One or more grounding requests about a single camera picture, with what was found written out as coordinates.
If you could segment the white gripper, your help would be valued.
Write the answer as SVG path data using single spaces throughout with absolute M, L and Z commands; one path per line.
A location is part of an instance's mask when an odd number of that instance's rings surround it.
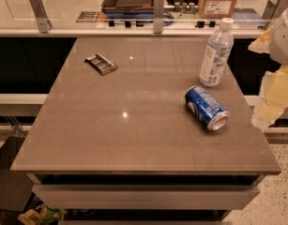
M 283 64 L 276 72 L 267 71 L 251 118 L 259 129 L 273 125 L 288 108 L 288 7 L 248 47 L 254 53 L 270 53 L 272 60 Z

